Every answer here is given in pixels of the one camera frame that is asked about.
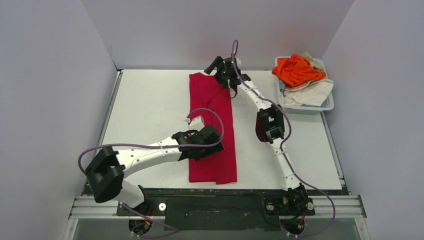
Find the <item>red t-shirt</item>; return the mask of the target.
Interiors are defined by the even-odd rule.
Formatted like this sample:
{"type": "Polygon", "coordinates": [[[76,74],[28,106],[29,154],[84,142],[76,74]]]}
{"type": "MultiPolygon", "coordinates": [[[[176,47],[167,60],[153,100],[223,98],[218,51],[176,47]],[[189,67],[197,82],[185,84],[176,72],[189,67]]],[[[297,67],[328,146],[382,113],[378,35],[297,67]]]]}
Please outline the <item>red t-shirt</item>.
{"type": "Polygon", "coordinates": [[[221,86],[213,76],[200,72],[189,75],[188,86],[190,111],[210,109],[220,117],[224,128],[223,150],[200,160],[190,159],[188,180],[191,183],[214,182],[217,185],[235,183],[238,176],[230,90],[221,86]]]}

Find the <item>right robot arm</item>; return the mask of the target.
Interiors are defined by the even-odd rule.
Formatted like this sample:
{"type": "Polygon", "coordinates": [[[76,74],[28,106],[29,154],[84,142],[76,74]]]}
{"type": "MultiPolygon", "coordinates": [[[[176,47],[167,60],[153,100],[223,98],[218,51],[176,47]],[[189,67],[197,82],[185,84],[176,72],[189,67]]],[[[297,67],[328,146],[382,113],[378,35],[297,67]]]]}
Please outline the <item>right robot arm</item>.
{"type": "Polygon", "coordinates": [[[251,78],[241,72],[237,63],[235,56],[228,58],[217,56],[204,72],[208,75],[215,72],[213,77],[218,84],[234,90],[253,105],[256,110],[256,136],[273,151],[281,189],[285,192],[282,198],[282,210],[287,215],[300,216],[307,210],[308,195],[287,154],[285,142],[288,136],[285,130],[290,123],[285,123],[287,116],[282,108],[265,98],[251,78]]]}

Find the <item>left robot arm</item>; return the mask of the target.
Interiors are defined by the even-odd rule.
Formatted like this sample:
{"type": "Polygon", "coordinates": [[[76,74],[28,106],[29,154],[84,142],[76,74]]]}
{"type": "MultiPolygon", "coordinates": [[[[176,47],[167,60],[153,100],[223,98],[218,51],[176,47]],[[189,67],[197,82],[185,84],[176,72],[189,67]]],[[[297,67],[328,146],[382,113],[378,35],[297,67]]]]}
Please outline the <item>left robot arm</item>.
{"type": "Polygon", "coordinates": [[[116,200],[127,205],[136,215],[149,210],[145,190],[126,178],[141,170],[186,159],[200,160],[224,150],[222,136],[213,125],[200,130],[179,131],[157,143],[144,147],[136,144],[126,148],[119,144],[101,147],[84,174],[96,203],[116,200]]]}

